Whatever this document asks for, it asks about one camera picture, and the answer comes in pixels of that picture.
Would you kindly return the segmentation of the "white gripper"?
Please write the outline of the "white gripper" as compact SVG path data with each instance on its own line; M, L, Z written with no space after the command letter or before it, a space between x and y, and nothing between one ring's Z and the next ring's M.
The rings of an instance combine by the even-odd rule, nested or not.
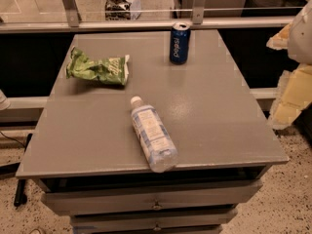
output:
M312 103L312 0L266 46L286 50L290 59L300 64L296 70L285 70L278 82L276 98L269 111L268 124L274 130L283 130Z

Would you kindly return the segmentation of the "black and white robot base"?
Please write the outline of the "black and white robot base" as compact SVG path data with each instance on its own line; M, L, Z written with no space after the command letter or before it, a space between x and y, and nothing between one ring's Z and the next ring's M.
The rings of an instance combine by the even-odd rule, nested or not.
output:
M140 0L106 0L106 20L137 20L141 13Z

